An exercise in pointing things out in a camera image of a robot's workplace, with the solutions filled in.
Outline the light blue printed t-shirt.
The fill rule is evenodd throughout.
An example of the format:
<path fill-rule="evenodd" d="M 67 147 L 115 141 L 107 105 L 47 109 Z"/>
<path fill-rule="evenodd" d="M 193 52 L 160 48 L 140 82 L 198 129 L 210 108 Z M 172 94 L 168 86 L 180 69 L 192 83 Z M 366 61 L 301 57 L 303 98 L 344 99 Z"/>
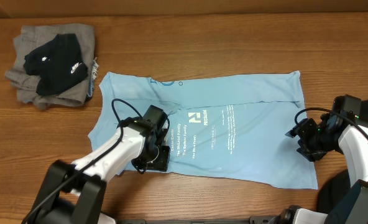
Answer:
<path fill-rule="evenodd" d="M 89 133 L 93 149 L 115 133 L 118 119 L 154 105 L 170 121 L 169 172 L 318 188 L 314 164 L 287 136 L 304 118 L 298 71 L 170 82 L 109 72 L 99 87 L 103 108 Z"/>

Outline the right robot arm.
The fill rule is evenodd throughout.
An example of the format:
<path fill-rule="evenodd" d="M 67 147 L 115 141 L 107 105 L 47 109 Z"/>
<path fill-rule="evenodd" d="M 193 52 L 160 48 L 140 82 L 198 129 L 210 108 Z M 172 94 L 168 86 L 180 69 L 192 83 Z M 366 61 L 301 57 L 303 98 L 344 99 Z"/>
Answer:
<path fill-rule="evenodd" d="M 292 205 L 270 223 L 368 223 L 368 122 L 361 117 L 362 101 L 338 96 L 330 110 L 322 109 L 320 123 L 297 121 L 286 135 L 298 136 L 298 152 L 310 162 L 329 151 L 344 155 L 350 189 L 329 212 L 314 212 Z"/>

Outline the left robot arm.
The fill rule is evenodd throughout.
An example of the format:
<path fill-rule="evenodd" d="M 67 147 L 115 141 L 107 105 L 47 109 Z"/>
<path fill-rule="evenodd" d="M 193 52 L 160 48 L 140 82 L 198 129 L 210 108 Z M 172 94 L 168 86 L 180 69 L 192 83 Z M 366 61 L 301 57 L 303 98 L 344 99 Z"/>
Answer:
<path fill-rule="evenodd" d="M 113 136 L 87 156 L 55 161 L 23 223 L 116 223 L 101 210 L 108 182 L 128 164 L 140 174 L 167 171 L 169 126 L 167 114 L 151 105 L 143 116 L 120 119 Z"/>

